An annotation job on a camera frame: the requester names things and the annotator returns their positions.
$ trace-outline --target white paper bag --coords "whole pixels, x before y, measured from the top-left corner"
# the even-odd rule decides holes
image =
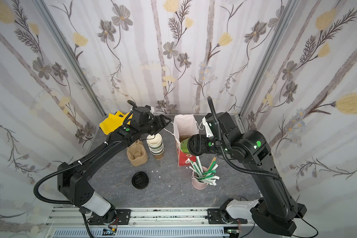
[[[193,114],[189,115],[176,115],[173,120],[173,134],[176,140],[180,136],[192,136],[198,133],[196,120]]]

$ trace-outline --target red paper bag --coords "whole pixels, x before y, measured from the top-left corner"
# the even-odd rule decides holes
[[[193,114],[176,115],[173,120],[173,134],[176,138],[178,166],[190,165],[190,162],[187,161],[188,158],[195,162],[195,156],[185,154],[180,150],[180,144],[183,140],[189,138],[192,135],[198,134],[196,120]]]

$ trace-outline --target wall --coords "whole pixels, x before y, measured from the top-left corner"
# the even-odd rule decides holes
[[[107,112],[235,114],[287,1],[45,2]]]
[[[300,1],[242,117],[319,236],[357,237],[357,0]]]
[[[88,150],[101,116],[79,82],[33,3],[0,1],[0,237],[38,237],[53,205],[34,183]]]

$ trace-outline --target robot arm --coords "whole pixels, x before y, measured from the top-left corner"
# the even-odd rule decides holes
[[[164,115],[154,116],[150,106],[137,107],[132,101],[128,103],[132,105],[131,113],[124,119],[122,126],[108,134],[103,144],[71,164],[62,163],[57,172],[36,183],[33,192],[38,199],[48,203],[72,204],[79,207],[83,213],[92,211],[103,223],[114,221],[117,216],[115,207],[98,195],[88,180],[114,155],[140,139],[142,134],[157,134],[172,121]],[[51,200],[39,193],[39,186],[54,176],[57,176],[58,191],[68,201]]]
[[[263,195],[255,202],[230,200],[224,211],[225,219],[253,219],[264,231],[291,236],[296,228],[292,219],[303,217],[306,208],[290,196],[283,184],[266,139],[258,131],[241,134],[228,113],[216,114],[210,97],[208,102],[212,113],[204,118],[207,134],[191,136],[181,145],[187,148],[188,154],[223,156],[233,169],[251,174]],[[72,204],[83,213],[92,211],[103,223],[115,220],[115,207],[98,195],[88,180],[114,155],[140,139],[142,134],[156,134],[172,121],[164,115],[154,116],[149,106],[137,107],[132,101],[128,103],[132,105],[132,118],[126,117],[123,125],[111,132],[106,141],[88,155],[72,164],[62,163],[58,171],[38,181],[33,190],[38,199],[48,203]],[[233,164],[229,157],[244,164],[245,168]],[[51,200],[38,192],[40,185],[54,176],[58,176],[58,191],[68,201]]]
[[[291,236],[296,229],[293,219],[303,217],[307,210],[288,192],[265,137],[254,130],[241,134],[228,113],[209,113],[203,122],[206,135],[193,135],[181,143],[182,147],[187,148],[188,154],[196,156],[223,156],[233,169],[251,174],[263,196],[256,202],[230,201],[226,206],[228,215],[234,219],[253,219],[268,233]],[[233,164],[232,159],[242,163],[244,168]]]

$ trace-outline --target metal mounting plate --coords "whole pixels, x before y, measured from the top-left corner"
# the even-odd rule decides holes
[[[131,209],[116,209],[116,213],[118,214],[118,225],[128,225],[131,216]],[[100,222],[98,215],[92,213],[92,217],[88,219],[89,225],[103,225],[103,222]]]
[[[221,209],[212,209],[209,208],[207,210],[207,219],[209,221],[209,224],[226,224],[223,222],[222,217],[221,217]],[[238,220],[237,219],[233,219],[232,223],[230,224],[238,224]],[[245,219],[239,219],[241,224],[247,224],[248,221]]]

